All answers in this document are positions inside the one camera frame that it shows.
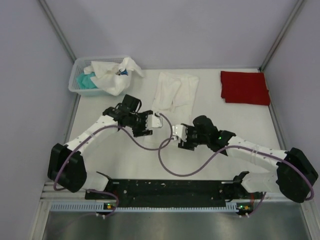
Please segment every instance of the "teal cloth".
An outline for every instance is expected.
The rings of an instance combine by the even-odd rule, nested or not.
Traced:
[[[95,73],[90,74],[81,73],[76,77],[76,82],[78,83],[80,89],[97,89],[97,86],[91,81],[91,77],[95,77]]]

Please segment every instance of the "cable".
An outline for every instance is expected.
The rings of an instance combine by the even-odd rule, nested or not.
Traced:
[[[148,148],[148,147],[145,147],[145,146],[142,146],[140,143],[138,143],[134,137],[122,126],[118,126],[118,125],[110,125],[110,126],[104,126],[104,127],[101,127],[99,128],[98,130],[96,130],[95,132],[93,132],[90,136],[88,136],[83,142],[81,142],[70,154],[69,156],[65,159],[64,163],[62,164],[59,172],[57,173],[55,179],[54,179],[54,183],[53,183],[53,189],[55,191],[61,191],[61,190],[64,190],[66,189],[65,187],[62,187],[62,188],[57,188],[57,183],[58,183],[58,180],[64,170],[64,168],[66,167],[66,165],[68,164],[71,156],[73,154],[75,154],[87,141],[89,141],[94,135],[96,135],[97,133],[101,132],[102,130],[105,130],[105,129],[110,129],[110,128],[118,128],[118,129],[121,129],[123,130],[130,138],[131,140],[136,144],[138,145],[138,147],[144,149],[144,150],[147,150],[147,151],[158,151],[160,150],[160,148],[165,148],[166,146],[168,146],[168,144],[170,143],[171,139],[172,139],[172,136],[173,136],[173,129],[172,129],[172,124],[171,122],[169,121],[169,119],[163,115],[162,113],[159,114],[160,116],[162,116],[166,121],[167,123],[169,124],[169,127],[170,127],[170,137],[169,137],[169,140],[168,142],[165,144],[165,145],[161,145],[159,146],[158,148]],[[113,214],[115,214],[115,211],[119,205],[119,198],[114,195],[113,193],[111,192],[106,192],[106,191],[98,191],[98,190],[94,190],[94,189],[88,189],[87,191],[89,192],[92,192],[92,193],[97,193],[97,194],[105,194],[105,195],[109,195],[109,196],[112,196],[115,198],[115,201],[116,201],[116,204],[115,204],[115,207],[113,208],[113,210],[108,214],[108,215],[105,215],[106,217],[110,217],[112,216]],[[59,234],[61,232],[63,232],[65,229],[67,229],[70,225],[72,225],[74,222],[78,221],[80,218],[83,218],[83,217],[86,217],[86,216],[91,216],[91,215],[95,215],[96,213],[86,213],[86,214],[83,214],[79,217],[77,217],[76,219],[70,221],[63,229],[59,230],[58,232],[56,232],[55,234]]]
[[[254,214],[254,213],[257,211],[257,209],[261,206],[263,200],[265,199],[266,194],[267,194],[267,192],[265,192],[265,193],[262,195],[259,203],[258,203],[257,206],[253,209],[253,211],[248,214],[248,217],[252,216],[252,214]]]
[[[209,157],[209,159],[197,170],[191,172],[191,173],[188,173],[188,174],[178,174],[178,173],[175,173],[171,170],[169,170],[163,163],[162,159],[161,159],[161,149],[162,149],[162,145],[166,142],[166,141],[170,141],[169,138],[167,138],[166,140],[164,140],[160,146],[159,146],[159,150],[158,150],[158,158],[159,158],[159,161],[160,161],[160,164],[161,166],[170,174],[174,175],[174,176],[177,176],[177,177],[189,177],[189,176],[192,176],[192,175],[195,175],[197,173],[199,173],[202,169],[204,169],[208,163],[210,163],[210,161],[215,157],[217,156],[219,153],[221,153],[222,151],[224,150],[227,150],[227,149],[243,149],[243,150],[246,150],[246,151],[249,151],[249,152],[252,152],[253,150],[248,148],[248,147],[245,147],[245,146],[240,146],[240,145],[230,145],[230,146],[225,146],[221,149],[219,149],[218,151],[216,151],[211,157]],[[265,156],[265,157],[268,157],[268,158],[272,158],[274,160],[277,160],[279,162],[282,162],[286,165],[288,165],[289,167],[291,167],[294,171],[296,171],[299,176],[305,181],[305,183],[308,185],[309,189],[310,189],[310,197],[307,197],[305,200],[306,201],[309,201],[309,200],[312,200],[315,196],[315,192],[314,192],[314,189],[311,185],[311,183],[309,182],[309,180],[306,178],[306,176],[298,169],[296,168],[294,165],[292,165],[290,162],[284,160],[284,159],[281,159],[277,156],[273,156],[271,154],[267,154],[267,153],[264,153],[264,152],[261,152],[261,151],[256,151],[257,154],[259,155],[262,155],[262,156]]]
[[[252,206],[255,206],[255,195],[253,194],[253,193],[251,193],[251,195],[252,195]]]
[[[255,203],[254,194],[250,193],[250,204],[252,207],[254,206],[254,203]]]
[[[88,189],[87,191],[92,192],[92,193],[97,193],[97,194],[105,194],[105,195],[109,195],[109,196],[114,197],[114,199],[115,199],[115,207],[113,208],[113,210],[109,214],[104,215],[103,219],[108,218],[108,217],[112,216],[113,214],[115,214],[115,210],[117,209],[117,207],[119,205],[119,198],[116,195],[114,195],[113,193],[110,193],[110,192],[97,191],[97,190],[94,190],[94,189]],[[58,235],[58,234],[62,233],[64,230],[66,230],[68,227],[70,227],[70,225],[72,225],[73,223],[75,223],[79,219],[81,219],[83,217],[86,217],[86,216],[93,216],[93,215],[97,215],[97,214],[98,213],[94,213],[94,212],[89,212],[89,213],[82,214],[79,217],[77,217],[76,219],[73,219],[73,220],[69,221],[62,229],[57,231],[55,233],[55,235]]]
[[[92,133],[92,135],[88,136],[83,142],[81,142],[70,154],[69,156],[65,159],[64,163],[62,164],[60,170],[58,171],[55,179],[54,179],[54,182],[53,182],[53,189],[55,191],[61,191],[61,190],[65,190],[66,188],[65,187],[62,187],[62,188],[57,188],[57,184],[58,184],[58,180],[63,172],[63,170],[65,169],[66,165],[68,164],[70,158],[72,157],[73,154],[75,154],[84,144],[86,144],[86,142],[88,142],[92,136],[98,134],[99,132],[101,132],[102,130],[105,130],[105,129],[111,129],[111,128],[118,128],[122,131],[124,131],[130,138],[131,140],[136,144],[138,145],[138,147],[144,149],[144,150],[147,150],[147,151],[158,151],[160,148],[165,148],[166,146],[168,146],[168,144],[170,143],[171,139],[172,139],[172,136],[173,136],[173,129],[172,129],[172,124],[171,122],[169,121],[169,119],[163,115],[162,113],[159,114],[160,116],[162,116],[166,121],[167,123],[169,124],[170,126],[170,137],[167,139],[168,142],[163,145],[161,144],[158,148],[148,148],[148,147],[145,147],[145,146],[142,146],[140,143],[138,143],[134,137],[128,132],[128,130],[126,130],[124,127],[122,126],[118,126],[118,125],[110,125],[110,126],[103,126],[101,128],[99,128],[98,130],[96,130],[95,132]]]

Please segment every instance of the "white towel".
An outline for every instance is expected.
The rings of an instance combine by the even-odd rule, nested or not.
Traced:
[[[151,110],[163,113],[172,125],[181,123],[191,125],[198,83],[197,76],[161,72]],[[153,129],[152,135],[145,136],[144,142],[153,143],[158,147],[169,134],[170,128],[164,123],[162,128]]]

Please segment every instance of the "white table surface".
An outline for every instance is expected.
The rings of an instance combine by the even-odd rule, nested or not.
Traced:
[[[151,109],[159,73],[191,74],[200,81],[192,117],[206,115],[219,130],[228,130],[247,141],[279,149],[274,125],[267,106],[225,103],[221,99],[220,71],[257,72],[257,69],[152,69],[145,70],[145,77],[133,75],[128,94],[142,101],[140,111]],[[81,97],[72,126],[70,140],[90,127],[108,107],[121,103],[124,96]],[[141,144],[144,137],[136,138]],[[161,151],[164,164],[179,174],[198,169],[211,155],[206,146],[195,151],[169,146]],[[170,175],[160,165],[156,151],[137,147],[120,131],[103,141],[91,156],[87,171],[100,171],[112,178],[127,179],[179,179]],[[184,178],[194,180],[232,180],[242,171],[265,172],[264,169],[242,159],[218,155],[201,172]]]

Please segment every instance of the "metal floor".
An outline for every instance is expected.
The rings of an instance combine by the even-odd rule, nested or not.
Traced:
[[[301,206],[265,202],[249,219],[235,213],[117,213],[105,220],[51,212],[43,240],[309,240]]]

